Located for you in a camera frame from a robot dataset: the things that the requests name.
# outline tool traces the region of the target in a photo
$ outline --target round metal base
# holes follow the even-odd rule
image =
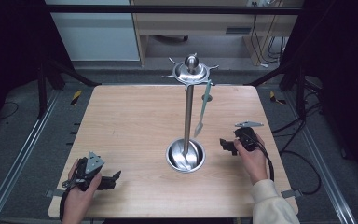
[[[195,139],[190,139],[188,152],[184,155],[183,138],[176,139],[167,148],[166,158],[168,164],[176,171],[191,173],[198,170],[205,162],[205,150]]]

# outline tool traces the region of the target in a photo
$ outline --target wall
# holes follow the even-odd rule
[[[46,0],[46,4],[129,5],[128,0]],[[72,61],[139,61],[130,13],[51,13]]]

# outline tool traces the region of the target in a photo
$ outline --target white sleeve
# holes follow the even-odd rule
[[[260,180],[252,187],[255,201],[253,211],[254,224],[258,223],[299,223],[295,210],[278,195],[274,182]]]

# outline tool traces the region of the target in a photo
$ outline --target wooden tabletop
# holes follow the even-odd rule
[[[194,87],[192,137],[199,122],[205,85]],[[254,87],[212,86],[203,129],[199,170],[183,174],[166,161],[169,144],[184,137],[186,92],[177,86],[98,86],[89,100],[61,182],[78,158],[93,151],[105,161],[105,176],[121,170],[115,189],[98,190],[87,217],[250,217],[254,201],[241,158],[220,146],[232,141],[235,123],[262,122],[254,130],[265,141],[279,192],[290,189],[269,123]],[[59,197],[48,214],[59,216]],[[288,202],[297,211],[296,201]]]

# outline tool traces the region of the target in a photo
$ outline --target hand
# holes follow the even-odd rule
[[[264,141],[256,134],[258,141],[264,146]],[[240,156],[245,166],[246,171],[251,177],[251,182],[254,185],[262,179],[268,179],[267,176],[267,167],[266,167],[266,157],[260,148],[256,148],[254,151],[247,151],[240,140],[234,140],[234,146],[240,153]]]
[[[77,163],[78,160],[75,161],[71,171],[69,171],[68,179],[72,177]],[[101,179],[102,175],[101,173],[98,173],[96,176],[94,176],[91,183],[89,184],[89,188],[86,191],[82,191],[78,187],[74,187],[69,191],[68,197],[65,201],[64,213],[62,218],[63,224],[77,224],[83,220],[84,216],[87,213],[87,210],[89,210],[89,207],[91,205],[94,192],[95,190],[97,190],[98,186],[101,183]]]

